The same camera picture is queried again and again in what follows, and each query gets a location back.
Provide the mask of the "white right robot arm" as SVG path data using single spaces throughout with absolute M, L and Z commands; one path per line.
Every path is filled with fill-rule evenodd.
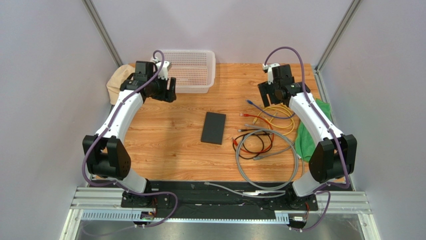
M 336 180 L 347 178 L 354 171 L 356 138 L 344 134 L 327 118 L 305 81 L 295 81 L 290 65 L 263 64 L 262 70 L 267 74 L 267 81 L 258 84 L 258 89 L 264 106 L 286 105 L 299 117 L 316 145 L 308 162 L 309 171 L 286 190 L 288 207 L 304 207 L 327 185 L 347 189 L 349 182 L 337 183 Z

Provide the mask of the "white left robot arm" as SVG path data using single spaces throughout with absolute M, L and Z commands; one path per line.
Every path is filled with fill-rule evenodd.
M 86 135 L 82 141 L 82 169 L 123 187 L 126 204 L 150 207 L 154 203 L 151 183 L 132 169 L 124 139 L 147 98 L 168 103 L 176 100 L 176 79 L 168 77 L 170 68 L 169 61 L 137 61 L 133 72 L 119 85 L 107 120 L 94 135 Z

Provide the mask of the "black network switch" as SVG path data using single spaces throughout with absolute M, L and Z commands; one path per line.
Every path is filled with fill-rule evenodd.
M 226 115 L 222 113 L 207 112 L 200 141 L 202 143 L 222 145 Z

